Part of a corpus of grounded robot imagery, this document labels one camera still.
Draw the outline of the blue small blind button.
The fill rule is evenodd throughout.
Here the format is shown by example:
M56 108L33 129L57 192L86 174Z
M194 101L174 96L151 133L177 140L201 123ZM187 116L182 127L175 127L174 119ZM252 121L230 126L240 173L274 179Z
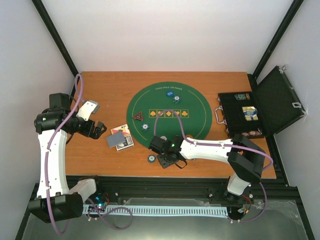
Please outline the blue small blind button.
M165 94L167 97L172 98L175 96L174 92L172 90L168 90Z

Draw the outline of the blue poker chip stack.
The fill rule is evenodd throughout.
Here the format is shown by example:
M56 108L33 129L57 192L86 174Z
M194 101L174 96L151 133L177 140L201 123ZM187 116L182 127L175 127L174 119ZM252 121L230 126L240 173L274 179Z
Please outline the blue poker chip stack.
M156 161L156 156L153 155L153 154L149 155L149 156L147 157L147 161L148 161L149 163L154 163L154 162Z

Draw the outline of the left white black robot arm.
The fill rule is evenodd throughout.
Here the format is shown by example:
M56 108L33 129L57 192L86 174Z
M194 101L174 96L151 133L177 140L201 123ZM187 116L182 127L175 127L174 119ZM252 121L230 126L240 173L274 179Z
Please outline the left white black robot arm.
M89 100L72 107L71 99L65 93L51 94L49 107L34 120L41 167L38 190L28 209L45 223L78 218L88 198L96 202L104 195L96 176L85 177L74 187L68 187L65 164L68 136L80 134L97 140L107 130L102 122L90 119L100 107L97 102Z

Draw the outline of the black red triangular dealer button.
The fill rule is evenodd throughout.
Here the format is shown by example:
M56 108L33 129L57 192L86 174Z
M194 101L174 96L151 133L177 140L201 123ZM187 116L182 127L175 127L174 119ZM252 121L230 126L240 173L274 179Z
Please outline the black red triangular dealer button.
M143 117L143 112L142 111L139 111L138 113L136 113L136 114L134 114L133 116L132 116L132 118L134 119L134 120L138 120L138 121L143 121L144 120L144 117Z

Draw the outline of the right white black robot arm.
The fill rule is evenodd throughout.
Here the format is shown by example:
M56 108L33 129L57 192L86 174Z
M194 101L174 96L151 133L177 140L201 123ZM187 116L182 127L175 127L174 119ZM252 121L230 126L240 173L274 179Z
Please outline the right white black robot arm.
M226 140L198 140L175 136L172 141L154 136L148 149L157 154L165 169L179 161L205 159L231 166L234 173L227 182L226 191L241 196L250 184L260 183L264 168L264 151L247 137L237 134Z

